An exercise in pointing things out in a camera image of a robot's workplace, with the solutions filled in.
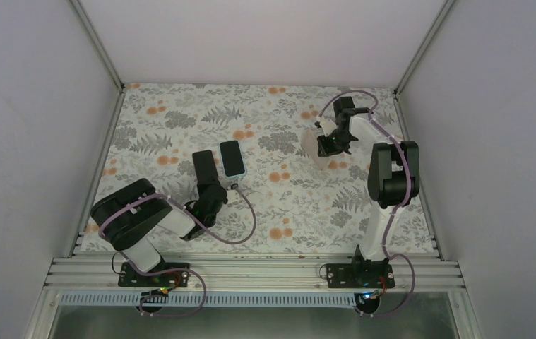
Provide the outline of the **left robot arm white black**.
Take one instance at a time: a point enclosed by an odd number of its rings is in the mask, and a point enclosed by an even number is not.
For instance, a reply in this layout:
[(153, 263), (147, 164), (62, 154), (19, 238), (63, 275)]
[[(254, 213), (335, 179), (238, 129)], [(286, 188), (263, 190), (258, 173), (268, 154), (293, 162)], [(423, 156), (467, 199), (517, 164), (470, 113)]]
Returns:
[(154, 286), (163, 280), (165, 267), (148, 233), (165, 222), (169, 232), (190, 241), (215, 224), (227, 203), (227, 190), (216, 179), (201, 182), (197, 191), (196, 200), (181, 206), (147, 179), (139, 179), (98, 201), (90, 217), (99, 226), (100, 238), (133, 264), (144, 284)]

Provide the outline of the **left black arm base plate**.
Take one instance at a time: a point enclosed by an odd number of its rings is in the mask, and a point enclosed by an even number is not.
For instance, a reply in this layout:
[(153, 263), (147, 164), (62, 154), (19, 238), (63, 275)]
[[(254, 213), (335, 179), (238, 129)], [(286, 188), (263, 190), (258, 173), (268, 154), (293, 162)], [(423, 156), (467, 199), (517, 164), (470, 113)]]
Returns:
[(175, 288), (186, 287), (189, 274), (182, 277), (182, 272), (163, 273), (162, 275), (145, 276), (137, 273), (130, 263), (123, 263), (119, 272), (117, 285), (119, 287), (144, 288)]

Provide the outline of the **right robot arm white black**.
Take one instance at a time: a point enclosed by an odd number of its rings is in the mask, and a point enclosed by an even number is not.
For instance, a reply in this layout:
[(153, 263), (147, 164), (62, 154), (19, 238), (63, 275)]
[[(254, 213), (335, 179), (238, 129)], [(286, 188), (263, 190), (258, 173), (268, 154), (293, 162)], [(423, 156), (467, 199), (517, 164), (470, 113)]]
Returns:
[(387, 238), (397, 216), (419, 193), (419, 147), (414, 141), (398, 141), (377, 122), (374, 111), (356, 107), (350, 96), (337, 95), (329, 101), (335, 118), (318, 117), (320, 136), (310, 139), (316, 149), (310, 154), (319, 163), (327, 157), (349, 154), (354, 143), (371, 148), (367, 192), (371, 214), (363, 242), (349, 264), (328, 264), (331, 288), (394, 287)]

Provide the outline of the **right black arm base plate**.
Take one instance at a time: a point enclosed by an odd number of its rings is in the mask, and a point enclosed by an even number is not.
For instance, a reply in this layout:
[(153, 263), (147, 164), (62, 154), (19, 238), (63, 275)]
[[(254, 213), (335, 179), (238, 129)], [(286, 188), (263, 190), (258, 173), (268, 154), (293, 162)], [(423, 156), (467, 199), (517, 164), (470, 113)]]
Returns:
[(391, 289), (395, 287), (392, 266), (384, 261), (351, 264), (327, 263), (318, 270), (318, 276), (330, 289)]

